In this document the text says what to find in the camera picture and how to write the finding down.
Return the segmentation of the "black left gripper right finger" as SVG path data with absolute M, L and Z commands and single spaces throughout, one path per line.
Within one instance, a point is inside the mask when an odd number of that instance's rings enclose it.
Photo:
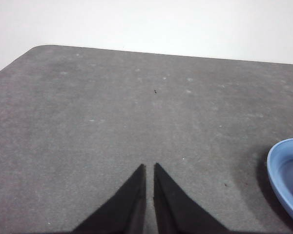
M 193 201 L 173 178 L 154 165 L 154 208 L 160 234 L 228 234 L 230 231 Z

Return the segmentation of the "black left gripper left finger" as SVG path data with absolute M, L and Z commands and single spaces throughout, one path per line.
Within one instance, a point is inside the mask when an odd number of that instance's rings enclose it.
M 146 166 L 141 164 L 118 191 L 72 233 L 141 234 L 146 202 Z

